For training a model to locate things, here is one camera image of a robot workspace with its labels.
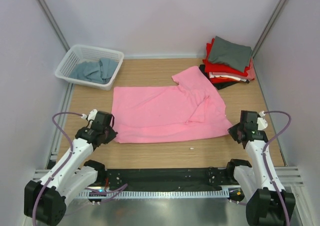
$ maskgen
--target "wall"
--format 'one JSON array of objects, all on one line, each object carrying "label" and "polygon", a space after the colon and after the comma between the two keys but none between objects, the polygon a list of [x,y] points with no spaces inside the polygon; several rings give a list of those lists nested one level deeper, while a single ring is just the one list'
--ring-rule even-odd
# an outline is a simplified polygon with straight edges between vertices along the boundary
[{"label": "wall", "polygon": [[49,155],[65,51],[36,0],[0,0],[0,29],[0,224],[20,226],[24,187]]},{"label": "wall", "polygon": [[126,57],[202,56],[216,35],[254,46],[278,0],[46,0],[69,45]]},{"label": "wall", "polygon": [[[269,110],[292,115],[292,124],[279,141],[287,163],[298,166],[316,212],[320,208],[319,32],[320,1],[290,0],[255,58]],[[278,115],[272,119],[277,131],[287,122]]]}]

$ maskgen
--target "plastic basket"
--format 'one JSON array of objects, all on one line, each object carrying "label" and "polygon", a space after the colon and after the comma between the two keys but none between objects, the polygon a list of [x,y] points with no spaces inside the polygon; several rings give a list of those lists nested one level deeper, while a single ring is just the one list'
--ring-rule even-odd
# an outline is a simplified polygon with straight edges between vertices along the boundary
[{"label": "plastic basket", "polygon": [[[88,46],[88,45],[74,45],[71,49],[66,53],[60,64],[58,65],[57,70],[55,71],[55,76],[64,79],[67,82],[85,85],[101,90],[111,90],[112,85],[116,79],[117,73],[122,65],[125,55],[116,50],[109,50],[100,47]],[[78,63],[84,61],[99,61],[101,58],[109,58],[118,62],[118,66],[116,67],[112,78],[107,84],[98,84],[92,83],[84,80],[77,80],[73,78],[69,78],[70,73],[73,71],[75,66]]]}]

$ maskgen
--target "gray folded cloth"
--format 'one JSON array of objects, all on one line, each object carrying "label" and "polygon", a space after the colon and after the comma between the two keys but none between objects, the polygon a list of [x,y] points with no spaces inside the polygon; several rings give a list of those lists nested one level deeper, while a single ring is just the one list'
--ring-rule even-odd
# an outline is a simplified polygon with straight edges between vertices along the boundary
[{"label": "gray folded cloth", "polygon": [[75,66],[69,78],[107,84],[117,66],[118,63],[116,61],[108,58],[101,58],[98,62],[85,61]]},{"label": "gray folded cloth", "polygon": [[249,65],[252,50],[250,46],[238,45],[220,37],[214,39],[208,61],[228,65],[233,69],[244,72]]}]

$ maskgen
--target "wooden table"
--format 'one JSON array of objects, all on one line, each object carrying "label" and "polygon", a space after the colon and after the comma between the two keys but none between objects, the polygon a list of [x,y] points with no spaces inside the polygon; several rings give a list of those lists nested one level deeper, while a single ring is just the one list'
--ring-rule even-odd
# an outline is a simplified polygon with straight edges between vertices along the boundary
[{"label": "wooden table", "polygon": [[[114,86],[176,85],[171,79],[172,75],[201,62],[200,59],[125,60]],[[266,110],[257,80],[250,84],[238,83],[220,90],[219,93],[225,101],[226,115],[232,124],[239,122],[241,110]],[[97,109],[111,112],[112,101],[112,90],[102,91],[76,85],[69,111],[88,114],[92,109]],[[269,122],[266,133],[270,139],[275,133],[270,119],[266,119]],[[69,115],[65,131],[73,137],[86,124],[79,117]],[[68,148],[68,142],[63,138],[58,158]],[[270,153],[275,166],[284,165],[277,142],[271,144]],[[250,160],[242,145],[226,135],[213,139],[158,144],[119,144],[112,141],[101,145],[88,159],[99,161],[109,169],[136,169],[225,167],[232,158]]]}]

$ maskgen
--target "blue cloth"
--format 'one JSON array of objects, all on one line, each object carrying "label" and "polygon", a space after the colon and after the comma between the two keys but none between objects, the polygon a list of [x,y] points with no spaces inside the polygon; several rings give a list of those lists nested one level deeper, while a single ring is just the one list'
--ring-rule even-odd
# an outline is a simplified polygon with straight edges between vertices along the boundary
[{"label": "blue cloth", "polygon": [[75,66],[69,78],[107,84],[117,66],[118,62],[108,58],[101,58],[98,62],[85,61]]}]

